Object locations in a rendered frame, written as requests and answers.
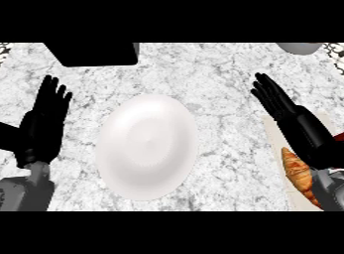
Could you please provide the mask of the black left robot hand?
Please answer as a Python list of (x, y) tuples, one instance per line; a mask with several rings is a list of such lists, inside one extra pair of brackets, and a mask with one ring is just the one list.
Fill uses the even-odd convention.
[(20, 169), (36, 162), (50, 164), (58, 157), (72, 99), (60, 79), (48, 75), (20, 126), (0, 122), (0, 150), (14, 153)]

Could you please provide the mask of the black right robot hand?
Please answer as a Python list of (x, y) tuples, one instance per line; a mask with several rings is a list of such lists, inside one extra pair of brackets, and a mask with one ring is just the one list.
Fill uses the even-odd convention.
[(256, 74), (252, 94), (287, 140), (301, 160), (318, 170), (344, 169), (344, 141), (337, 141), (309, 109), (298, 105), (265, 73)]

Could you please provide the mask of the golden brown croissant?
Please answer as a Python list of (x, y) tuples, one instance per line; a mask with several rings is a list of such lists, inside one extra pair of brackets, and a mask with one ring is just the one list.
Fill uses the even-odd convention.
[(321, 203), (312, 192), (312, 174), (308, 164), (301, 160), (295, 153), (283, 147), (281, 148), (281, 159), (286, 171), (286, 176), (292, 181), (293, 186), (308, 198), (309, 202), (321, 208)]

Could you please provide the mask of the white oval plate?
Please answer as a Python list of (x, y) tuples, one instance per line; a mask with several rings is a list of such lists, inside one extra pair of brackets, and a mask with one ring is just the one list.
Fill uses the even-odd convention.
[(138, 95), (110, 113), (97, 140), (95, 161), (109, 188), (153, 200), (187, 180), (199, 152), (193, 114), (172, 97)]

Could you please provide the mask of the grey round bowl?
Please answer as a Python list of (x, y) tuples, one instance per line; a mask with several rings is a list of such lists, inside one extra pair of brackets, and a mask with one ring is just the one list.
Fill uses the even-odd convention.
[(323, 43), (278, 43), (289, 53), (301, 56), (312, 55), (323, 47)]

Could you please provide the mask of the black box appliance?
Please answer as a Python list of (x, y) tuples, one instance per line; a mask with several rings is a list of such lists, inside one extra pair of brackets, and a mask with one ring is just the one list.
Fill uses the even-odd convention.
[(63, 66), (107, 66), (138, 64), (138, 43), (47, 43)]

